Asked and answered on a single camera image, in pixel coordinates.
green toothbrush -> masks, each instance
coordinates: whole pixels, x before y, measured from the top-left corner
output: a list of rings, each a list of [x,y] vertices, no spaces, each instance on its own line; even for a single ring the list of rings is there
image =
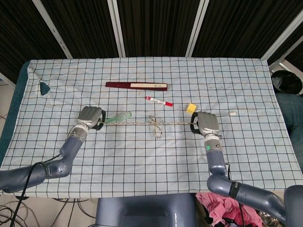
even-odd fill
[[[131,117],[132,117],[132,113],[129,111],[125,111],[118,113],[117,116],[115,117],[105,119],[104,123],[119,122]]]

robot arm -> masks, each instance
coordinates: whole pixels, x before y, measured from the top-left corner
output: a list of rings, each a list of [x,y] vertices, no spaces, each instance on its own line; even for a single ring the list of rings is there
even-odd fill
[[[192,123],[196,117],[199,128],[195,129],[193,124],[190,127],[193,133],[204,136],[208,169],[213,174],[207,180],[208,189],[266,212],[285,223],[285,206],[277,195],[248,184],[228,180],[216,115],[206,112],[194,113],[191,119]]]
[[[99,130],[105,120],[105,111],[98,107],[86,106],[81,111],[77,125],[72,128],[60,149],[59,160],[41,162],[38,165],[19,169],[0,171],[0,190],[6,193],[20,191],[24,188],[27,177],[32,171],[27,187],[42,183],[45,179],[60,178],[71,173],[72,163],[90,129]]]

pink cloth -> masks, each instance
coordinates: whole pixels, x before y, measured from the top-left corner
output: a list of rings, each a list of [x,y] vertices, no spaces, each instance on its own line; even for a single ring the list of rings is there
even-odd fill
[[[223,218],[232,219],[242,226],[240,208],[236,200],[212,192],[196,193],[196,198],[206,207],[209,217],[213,218],[212,226],[219,222],[226,225]],[[254,227],[262,227],[262,219],[253,208],[242,205],[242,211],[245,225],[252,224]]]

jeans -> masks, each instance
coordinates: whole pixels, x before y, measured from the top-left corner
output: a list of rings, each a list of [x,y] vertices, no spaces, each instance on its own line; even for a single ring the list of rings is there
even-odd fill
[[[303,98],[276,93],[295,156],[303,172]]]

red marker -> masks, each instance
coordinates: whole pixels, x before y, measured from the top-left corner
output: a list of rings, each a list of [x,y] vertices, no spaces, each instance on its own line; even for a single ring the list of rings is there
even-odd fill
[[[173,103],[169,103],[169,102],[165,102],[165,101],[161,101],[161,100],[158,100],[158,99],[155,99],[155,98],[152,98],[152,97],[149,97],[149,96],[146,96],[145,99],[147,100],[151,100],[151,101],[154,101],[156,103],[162,103],[164,105],[168,105],[168,106],[173,106]]]

